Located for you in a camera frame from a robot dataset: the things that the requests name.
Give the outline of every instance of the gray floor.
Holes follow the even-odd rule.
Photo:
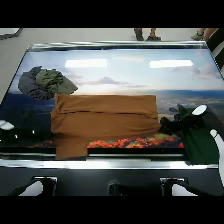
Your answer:
[[[158,28],[164,41],[191,40],[197,28]],[[144,29],[144,37],[150,29]],[[19,37],[0,40],[0,102],[30,44],[74,41],[135,40],[133,28],[24,28]]]

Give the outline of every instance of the landscape picture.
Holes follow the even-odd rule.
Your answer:
[[[152,67],[151,62],[191,61],[188,66]],[[71,50],[27,52],[2,102],[0,120],[15,129],[35,130],[41,138],[17,146],[55,147],[50,131],[54,99],[33,100],[18,89],[23,72],[36,66],[57,69],[78,90],[74,95],[155,95],[159,118],[173,119],[170,107],[208,105],[224,123],[224,81],[207,49]],[[12,141],[0,143],[12,146]],[[183,148],[177,136],[155,133],[90,142],[87,148]]]

